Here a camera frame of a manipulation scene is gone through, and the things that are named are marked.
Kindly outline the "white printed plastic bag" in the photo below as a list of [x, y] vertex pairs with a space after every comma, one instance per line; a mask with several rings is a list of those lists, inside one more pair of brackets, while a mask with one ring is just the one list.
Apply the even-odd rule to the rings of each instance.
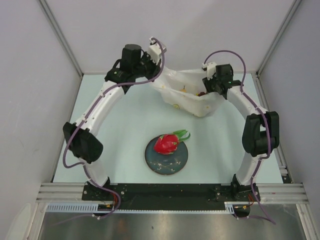
[[[203, 83], [205, 77], [207, 73], [202, 69], [177, 71], [165, 67], [161, 75], [149, 84], [160, 92], [165, 103], [196, 117], [205, 117], [214, 113], [225, 101], [224, 97], [216, 92], [196, 96], [197, 93], [206, 92]], [[180, 91], [184, 86], [187, 93]]]

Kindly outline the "red fake dragon fruit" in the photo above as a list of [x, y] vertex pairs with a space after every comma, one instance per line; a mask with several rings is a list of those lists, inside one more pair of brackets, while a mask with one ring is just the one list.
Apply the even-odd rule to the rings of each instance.
[[191, 133], [186, 129], [177, 130], [171, 133], [160, 135], [154, 144], [154, 151], [162, 155], [171, 155], [180, 143], [188, 140]]

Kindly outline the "dark blue ceramic plate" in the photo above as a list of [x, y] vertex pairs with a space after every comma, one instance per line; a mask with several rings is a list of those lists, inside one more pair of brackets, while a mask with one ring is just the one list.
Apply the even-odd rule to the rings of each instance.
[[160, 154], [154, 150], [159, 136], [154, 137], [144, 151], [144, 159], [147, 166], [155, 173], [169, 176], [181, 171], [188, 162], [189, 152], [184, 142], [180, 143], [172, 154]]

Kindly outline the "yellow fake pear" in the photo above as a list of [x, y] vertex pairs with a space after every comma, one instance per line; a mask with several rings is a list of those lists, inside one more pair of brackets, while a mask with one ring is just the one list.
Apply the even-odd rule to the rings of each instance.
[[182, 89], [179, 90], [180, 92], [183, 92], [183, 93], [187, 93], [187, 90], [186, 90], [186, 87], [184, 86]]

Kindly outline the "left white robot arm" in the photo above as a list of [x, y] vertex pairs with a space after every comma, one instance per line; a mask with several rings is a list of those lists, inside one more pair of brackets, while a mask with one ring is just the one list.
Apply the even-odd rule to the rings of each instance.
[[137, 44], [126, 44], [121, 58], [107, 72], [99, 93], [88, 109], [74, 123], [66, 122], [62, 128], [66, 141], [63, 166], [70, 169], [81, 165], [94, 185], [93, 194], [100, 200], [110, 196], [111, 188], [106, 184], [109, 176], [99, 161], [104, 147], [97, 135], [114, 105], [131, 86], [139, 85], [137, 79], [145, 78], [143, 83], [147, 84], [161, 75], [166, 47], [155, 38], [150, 41], [147, 50]]

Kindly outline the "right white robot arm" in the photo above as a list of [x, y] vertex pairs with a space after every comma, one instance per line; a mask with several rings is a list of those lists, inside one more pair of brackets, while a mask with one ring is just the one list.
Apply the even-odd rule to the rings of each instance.
[[242, 146], [245, 154], [237, 173], [230, 184], [230, 194], [242, 201], [245, 197], [255, 197], [256, 176], [262, 162], [269, 158], [280, 143], [279, 114], [258, 105], [246, 92], [244, 83], [234, 79], [230, 64], [203, 64], [207, 76], [203, 84], [207, 93], [217, 93], [235, 106], [245, 120]]

